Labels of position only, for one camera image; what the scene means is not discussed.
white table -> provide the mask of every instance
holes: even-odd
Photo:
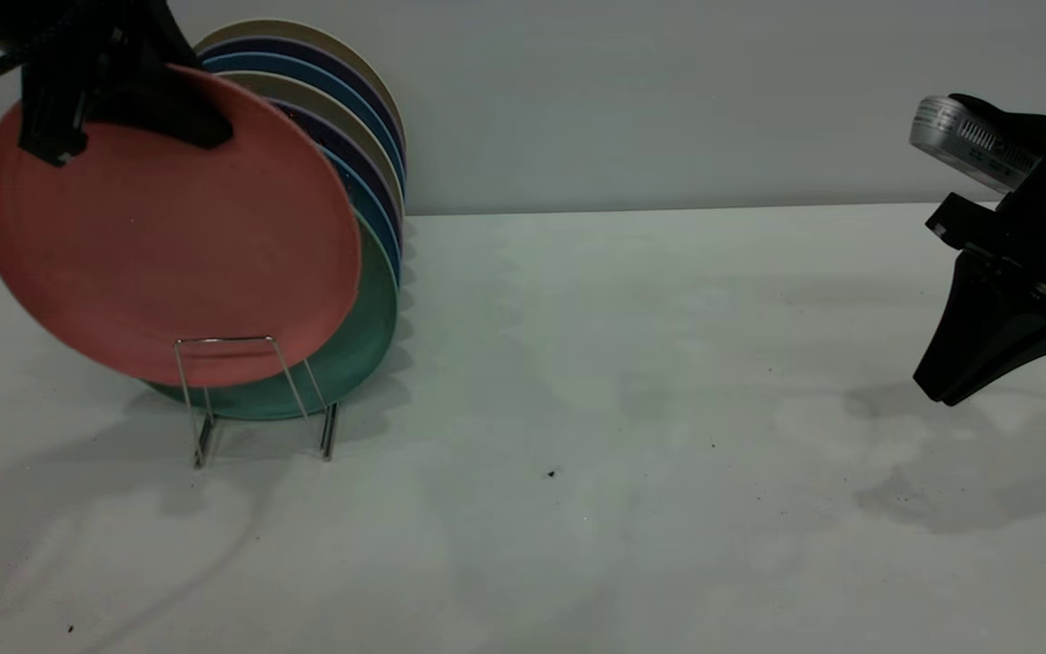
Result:
[[[0,283],[0,653],[1046,653],[1046,360],[912,384],[931,208],[412,219],[328,465]]]

black clamp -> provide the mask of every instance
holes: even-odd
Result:
[[[914,381],[954,406],[1046,355],[1046,116],[951,95],[1039,162],[996,210],[952,194],[927,221],[961,253],[947,310]]]
[[[213,149],[232,126],[167,64],[195,67],[166,0],[0,0],[0,74],[22,64],[18,145],[52,165],[84,152],[88,120]]]

white wall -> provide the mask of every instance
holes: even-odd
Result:
[[[406,115],[415,212],[991,198],[906,145],[914,105],[963,91],[1046,113],[1036,1],[172,5],[192,40],[289,17],[370,59]]]

blue plate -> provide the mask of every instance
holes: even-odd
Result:
[[[221,58],[224,54],[238,54],[242,52],[266,52],[270,54],[282,54],[287,58],[301,59],[302,62],[313,64],[334,77],[341,80],[353,88],[354,92],[361,95],[366,104],[378,112],[382,123],[397,140],[399,153],[403,157],[403,165],[406,166],[406,135],[399,130],[399,123],[393,112],[386,103],[383,103],[379,92],[369,85],[358,71],[355,71],[346,63],[341,62],[327,51],[290,38],[257,37],[257,38],[230,38],[229,41],[222,41],[210,48],[199,52],[200,59]]]
[[[236,54],[224,54],[221,58],[205,59],[204,70],[211,73],[234,72],[234,71],[257,71],[271,72],[286,75],[292,80],[306,83],[309,86],[317,88],[332,98],[345,105],[362,123],[365,123],[369,132],[378,138],[382,149],[386,150],[389,159],[394,163],[394,171],[397,181],[406,189],[406,162],[403,160],[403,153],[400,152],[397,141],[386,125],[382,122],[382,117],[378,112],[358,95],[357,91],[333,74],[321,70],[319,67],[302,62],[301,59],[287,58],[283,54],[270,54],[267,52],[241,52]]]

stack of plates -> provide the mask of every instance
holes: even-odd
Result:
[[[159,392],[204,406],[207,389],[227,418],[322,409],[393,340],[402,117],[372,67],[305,25],[242,22],[198,50],[207,72],[177,74],[232,123],[212,150],[91,122],[54,167],[17,148],[7,112],[0,276],[60,340]]]
[[[270,100],[304,130],[344,183],[361,228],[357,299],[324,346],[293,380],[306,407],[356,389],[382,363],[397,322],[402,283],[406,138],[402,116],[382,78],[361,55],[312,26],[253,20],[225,26],[196,46],[204,69]],[[179,386],[153,388],[183,400]],[[191,389],[203,406],[203,391]],[[269,420],[301,414],[283,374],[209,389],[212,412]]]

